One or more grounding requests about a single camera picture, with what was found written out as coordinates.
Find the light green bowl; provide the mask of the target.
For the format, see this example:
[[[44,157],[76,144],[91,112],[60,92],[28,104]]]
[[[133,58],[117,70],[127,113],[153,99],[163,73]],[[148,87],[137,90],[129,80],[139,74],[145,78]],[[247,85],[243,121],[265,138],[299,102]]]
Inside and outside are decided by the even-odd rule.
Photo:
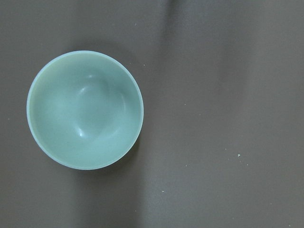
[[[112,57],[89,50],[62,54],[35,76],[27,121],[41,150],[78,170],[113,164],[135,145],[143,124],[141,91]]]

